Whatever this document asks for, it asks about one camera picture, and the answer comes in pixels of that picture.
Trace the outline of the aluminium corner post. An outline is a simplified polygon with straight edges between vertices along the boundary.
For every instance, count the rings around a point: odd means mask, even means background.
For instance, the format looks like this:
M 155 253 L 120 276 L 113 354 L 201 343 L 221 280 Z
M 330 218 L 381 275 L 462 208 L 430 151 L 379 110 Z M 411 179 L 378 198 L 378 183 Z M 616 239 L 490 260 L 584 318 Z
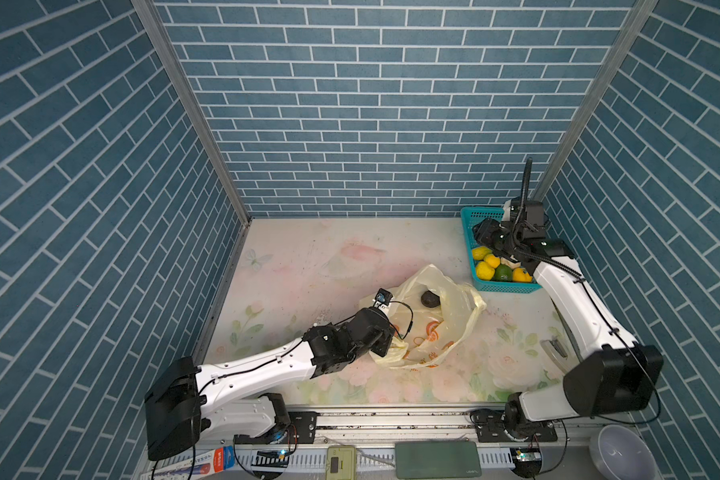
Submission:
M 230 204 L 243 228 L 250 225 L 251 217 L 239 194 L 222 153 L 213 137 L 210 126 L 194 94 L 191 84 L 181 65 L 180 59 L 170 41 L 169 35 L 153 1 L 133 0 L 132 5 L 152 43 L 171 85 L 183 105 L 188 119 L 206 152 Z
M 543 201 L 550 191 L 555 179 L 566 164 L 574 146 L 580 139 L 587 123 L 604 97 L 608 87 L 615 78 L 619 67 L 624 62 L 632 45 L 646 24 L 650 14 L 658 4 L 657 0 L 637 0 L 625 17 L 624 23 L 609 48 L 594 79 L 590 83 L 581 105 L 574 113 L 571 123 L 562 135 L 560 143 L 540 176 L 533 191 L 532 199 Z

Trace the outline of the small orange toy fruit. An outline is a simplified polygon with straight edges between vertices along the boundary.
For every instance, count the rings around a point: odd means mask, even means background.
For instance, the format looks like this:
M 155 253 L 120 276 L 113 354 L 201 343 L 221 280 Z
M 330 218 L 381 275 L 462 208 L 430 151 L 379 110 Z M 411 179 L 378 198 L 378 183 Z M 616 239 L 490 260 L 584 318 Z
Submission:
M 512 272 L 512 281 L 515 283 L 532 283 L 532 275 L 523 267 L 515 268 Z

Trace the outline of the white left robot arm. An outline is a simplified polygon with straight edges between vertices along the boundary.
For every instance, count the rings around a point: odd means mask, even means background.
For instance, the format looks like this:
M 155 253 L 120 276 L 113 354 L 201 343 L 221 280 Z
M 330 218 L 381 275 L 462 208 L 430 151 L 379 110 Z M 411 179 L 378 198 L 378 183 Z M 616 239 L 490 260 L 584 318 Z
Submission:
M 237 361 L 173 361 L 144 396 L 149 460 L 211 448 L 236 436 L 276 439 L 291 420 L 273 388 L 338 373 L 368 353 L 385 356 L 397 334 L 388 312 L 386 305 L 365 307 Z

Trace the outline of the teal perforated plastic basket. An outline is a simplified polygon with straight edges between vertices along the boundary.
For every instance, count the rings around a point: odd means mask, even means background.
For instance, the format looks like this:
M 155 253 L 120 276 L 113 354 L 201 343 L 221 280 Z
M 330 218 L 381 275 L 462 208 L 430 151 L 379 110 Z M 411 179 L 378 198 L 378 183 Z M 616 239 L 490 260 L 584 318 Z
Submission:
M 515 267 L 507 265 L 509 273 L 506 279 L 497 280 L 493 277 L 491 280 L 485 280 L 478 275 L 478 264 L 480 260 L 476 259 L 473 251 L 477 248 L 487 248 L 493 250 L 492 241 L 490 239 L 483 240 L 478 234 L 479 225 L 485 220 L 503 220 L 504 210 L 501 207 L 494 206 L 468 206 L 460 211 L 462 230 L 466 244 L 467 258 L 470 261 L 470 275 L 473 286 L 481 292 L 491 293 L 511 293 L 511 294 L 530 294 L 541 289 L 541 285 L 534 279 L 529 282 L 518 282 L 514 278 Z

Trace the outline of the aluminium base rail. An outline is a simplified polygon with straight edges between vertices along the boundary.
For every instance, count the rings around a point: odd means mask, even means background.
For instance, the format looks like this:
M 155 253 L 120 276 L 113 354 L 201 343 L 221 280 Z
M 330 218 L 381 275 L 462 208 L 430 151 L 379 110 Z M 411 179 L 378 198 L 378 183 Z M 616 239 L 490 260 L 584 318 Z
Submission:
M 303 445 L 391 445 L 403 441 L 470 440 L 504 446 L 582 446 L 608 422 L 595 418 L 547 420 L 508 432 L 498 403 L 291 406 L 291 431 Z

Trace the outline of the small yellow-green timer box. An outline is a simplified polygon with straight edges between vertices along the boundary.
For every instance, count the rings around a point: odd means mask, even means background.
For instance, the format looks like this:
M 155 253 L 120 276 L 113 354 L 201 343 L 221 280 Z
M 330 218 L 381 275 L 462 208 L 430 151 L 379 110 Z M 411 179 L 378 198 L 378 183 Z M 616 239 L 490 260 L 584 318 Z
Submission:
M 357 470 L 357 450 L 353 446 L 334 445 L 327 449 L 326 479 L 354 480 Z

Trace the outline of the yellow lemon toy fruit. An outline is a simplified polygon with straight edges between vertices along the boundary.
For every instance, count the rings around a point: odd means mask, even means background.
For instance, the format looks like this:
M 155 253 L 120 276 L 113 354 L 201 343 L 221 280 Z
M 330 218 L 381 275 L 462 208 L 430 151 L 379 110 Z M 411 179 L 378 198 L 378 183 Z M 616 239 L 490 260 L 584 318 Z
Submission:
M 495 268 L 484 261 L 477 263 L 475 272 L 477 278 L 481 281 L 491 281 L 495 276 Z

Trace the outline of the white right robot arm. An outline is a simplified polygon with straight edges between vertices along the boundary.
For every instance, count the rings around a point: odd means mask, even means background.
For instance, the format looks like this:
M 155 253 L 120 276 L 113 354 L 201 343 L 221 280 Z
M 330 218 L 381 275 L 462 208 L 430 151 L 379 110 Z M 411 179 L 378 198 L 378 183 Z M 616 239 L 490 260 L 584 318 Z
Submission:
M 564 372 L 554 385 L 508 397 L 503 412 L 491 411 L 478 426 L 491 440 L 527 441 L 554 422 L 581 417 L 616 420 L 660 400 L 664 365 L 659 350 L 643 345 L 608 310 L 561 239 L 548 237 L 542 203 L 516 197 L 503 208 L 468 207 L 461 220 L 466 243 L 519 264 L 546 291 L 560 315 L 573 351 L 545 345 Z

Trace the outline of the aluminium corner post left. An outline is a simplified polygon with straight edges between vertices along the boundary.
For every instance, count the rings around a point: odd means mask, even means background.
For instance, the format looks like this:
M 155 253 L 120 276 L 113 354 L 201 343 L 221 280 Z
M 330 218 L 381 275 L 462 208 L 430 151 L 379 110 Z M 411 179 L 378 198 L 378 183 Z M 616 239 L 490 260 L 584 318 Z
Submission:
M 153 1 L 133 0 L 132 5 L 152 43 L 171 85 L 183 105 L 188 119 L 206 152 L 230 204 L 243 228 L 250 225 L 251 217 L 239 194 L 222 153 L 213 137 L 210 126 L 194 94 L 191 84 L 181 65 L 180 59 L 170 41 L 169 35 Z

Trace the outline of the yellow green mango toy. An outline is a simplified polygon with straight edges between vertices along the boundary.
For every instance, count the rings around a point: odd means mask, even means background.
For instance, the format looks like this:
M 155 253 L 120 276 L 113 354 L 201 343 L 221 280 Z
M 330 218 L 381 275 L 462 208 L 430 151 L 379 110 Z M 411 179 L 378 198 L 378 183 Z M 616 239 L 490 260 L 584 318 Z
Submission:
M 471 250 L 471 256 L 474 261 L 482 261 L 492 254 L 492 250 L 485 246 L 479 246 Z

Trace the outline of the yellow printed plastic bag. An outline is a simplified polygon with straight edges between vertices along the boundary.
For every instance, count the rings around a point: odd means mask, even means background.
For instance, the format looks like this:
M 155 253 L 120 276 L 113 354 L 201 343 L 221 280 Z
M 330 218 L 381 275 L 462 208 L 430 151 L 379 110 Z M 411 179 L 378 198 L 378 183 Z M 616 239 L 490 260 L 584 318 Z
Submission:
M 422 306 L 420 296 L 426 290 L 440 296 L 439 307 Z M 473 333 L 486 309 L 474 287 L 456 283 L 432 264 L 393 287 L 391 293 L 393 300 L 382 311 L 395 327 L 395 337 L 385 357 L 371 355 L 377 365 L 391 370 L 439 366 Z

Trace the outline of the green lime toy fruit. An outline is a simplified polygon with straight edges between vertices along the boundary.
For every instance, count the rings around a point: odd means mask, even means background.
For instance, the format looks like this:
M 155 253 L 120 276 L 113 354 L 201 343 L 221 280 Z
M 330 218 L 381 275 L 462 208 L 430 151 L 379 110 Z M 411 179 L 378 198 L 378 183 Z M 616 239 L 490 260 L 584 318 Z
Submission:
M 495 273 L 492 278 L 493 281 L 497 282 L 512 282 L 513 281 L 513 269 L 505 264 L 499 264 L 495 268 Z

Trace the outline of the white bowl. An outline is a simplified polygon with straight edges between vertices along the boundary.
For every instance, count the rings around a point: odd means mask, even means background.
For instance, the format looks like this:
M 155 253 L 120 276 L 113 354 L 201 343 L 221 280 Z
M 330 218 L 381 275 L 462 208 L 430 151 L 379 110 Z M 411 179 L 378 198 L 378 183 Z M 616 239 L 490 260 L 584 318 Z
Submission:
M 658 467 L 647 444 L 633 430 L 606 425 L 590 438 L 589 452 L 595 468 L 606 479 L 652 480 Z

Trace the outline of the red white blue box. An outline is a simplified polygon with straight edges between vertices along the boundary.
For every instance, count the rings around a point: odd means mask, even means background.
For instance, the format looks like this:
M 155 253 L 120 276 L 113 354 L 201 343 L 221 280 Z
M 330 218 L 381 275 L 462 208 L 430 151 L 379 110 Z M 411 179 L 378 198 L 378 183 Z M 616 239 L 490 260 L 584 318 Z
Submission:
M 145 479 L 204 479 L 230 470 L 236 463 L 234 448 L 231 446 L 203 453 L 190 450 L 168 460 L 158 461 Z

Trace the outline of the aluminium corner post right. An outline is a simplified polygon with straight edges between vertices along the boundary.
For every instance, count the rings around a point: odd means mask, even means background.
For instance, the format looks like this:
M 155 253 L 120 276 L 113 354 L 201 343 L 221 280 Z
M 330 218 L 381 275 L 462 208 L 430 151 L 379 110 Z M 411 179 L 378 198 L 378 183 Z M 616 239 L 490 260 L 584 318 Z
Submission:
M 619 67 L 624 62 L 632 45 L 646 24 L 650 14 L 658 4 L 657 0 L 637 0 L 625 17 L 624 23 L 609 48 L 594 79 L 590 83 L 581 105 L 574 113 L 571 123 L 562 135 L 560 143 L 540 176 L 533 191 L 532 199 L 543 201 L 550 191 L 555 179 L 566 164 L 574 146 L 580 139 L 587 123 L 604 97 L 608 87 L 615 78 Z

